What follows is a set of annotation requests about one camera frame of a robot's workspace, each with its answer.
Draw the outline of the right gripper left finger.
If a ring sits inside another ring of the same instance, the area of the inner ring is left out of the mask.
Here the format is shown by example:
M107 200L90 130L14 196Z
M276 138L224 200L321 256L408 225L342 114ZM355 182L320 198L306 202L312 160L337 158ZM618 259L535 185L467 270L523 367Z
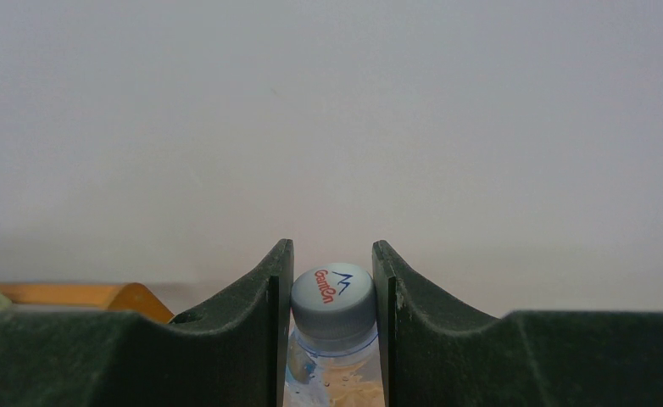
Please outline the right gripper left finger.
M0 406L279 406L292 279L282 239L167 324L134 311L0 311Z

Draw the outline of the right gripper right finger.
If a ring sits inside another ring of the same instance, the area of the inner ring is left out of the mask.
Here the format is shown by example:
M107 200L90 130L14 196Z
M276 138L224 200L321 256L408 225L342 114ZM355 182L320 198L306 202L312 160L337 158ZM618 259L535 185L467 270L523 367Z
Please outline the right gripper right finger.
M495 318L372 247L389 406L663 406L663 313Z

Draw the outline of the clear bottle purple label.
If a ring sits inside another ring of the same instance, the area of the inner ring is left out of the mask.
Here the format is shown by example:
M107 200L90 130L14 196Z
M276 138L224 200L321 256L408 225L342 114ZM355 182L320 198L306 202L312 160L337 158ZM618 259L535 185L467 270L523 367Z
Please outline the clear bottle purple label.
M304 272L292 285L285 406L383 406L376 291L348 263Z

